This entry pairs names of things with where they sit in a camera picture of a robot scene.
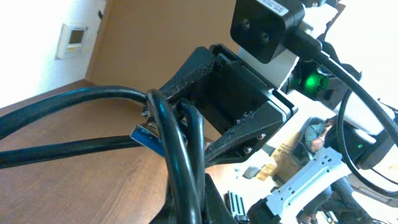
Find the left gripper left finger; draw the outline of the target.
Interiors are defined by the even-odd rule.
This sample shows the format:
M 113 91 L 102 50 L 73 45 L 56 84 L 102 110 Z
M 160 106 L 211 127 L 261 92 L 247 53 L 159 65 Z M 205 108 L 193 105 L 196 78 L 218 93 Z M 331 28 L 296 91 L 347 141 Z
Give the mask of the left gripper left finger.
M 158 214 L 151 220 L 150 224 L 177 224 L 177 216 L 174 206 L 171 187 L 167 186 L 165 203 Z

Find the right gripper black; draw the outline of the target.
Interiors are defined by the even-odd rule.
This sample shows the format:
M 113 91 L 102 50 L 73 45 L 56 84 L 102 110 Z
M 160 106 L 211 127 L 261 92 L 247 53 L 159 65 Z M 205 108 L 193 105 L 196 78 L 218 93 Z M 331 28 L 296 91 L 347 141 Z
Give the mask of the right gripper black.
M 221 134 L 205 165 L 244 162 L 293 117 L 298 107 L 223 44 L 197 47 L 159 91 L 167 100 L 198 101 Z

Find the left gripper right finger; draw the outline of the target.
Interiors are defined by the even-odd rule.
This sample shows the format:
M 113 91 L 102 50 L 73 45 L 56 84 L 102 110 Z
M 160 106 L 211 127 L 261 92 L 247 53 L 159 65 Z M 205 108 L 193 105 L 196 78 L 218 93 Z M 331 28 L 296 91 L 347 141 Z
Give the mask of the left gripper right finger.
M 210 174 L 205 174 L 205 220 L 206 224 L 237 224 L 229 213 Z

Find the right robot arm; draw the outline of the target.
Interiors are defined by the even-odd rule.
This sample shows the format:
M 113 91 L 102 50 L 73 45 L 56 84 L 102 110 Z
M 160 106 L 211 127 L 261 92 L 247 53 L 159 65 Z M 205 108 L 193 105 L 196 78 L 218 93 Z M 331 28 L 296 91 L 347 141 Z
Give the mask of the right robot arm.
M 222 44 L 199 47 L 159 90 L 148 93 L 168 165 L 173 208 L 156 220 L 232 223 L 207 167 L 244 162 L 297 112 L 286 86 L 338 113 L 339 149 L 323 147 L 278 191 L 248 211 L 251 223 L 294 218 L 328 185 L 387 153 L 397 142 L 397 115 L 365 91 L 359 75 L 346 71 L 322 49 L 291 48 L 269 63 Z

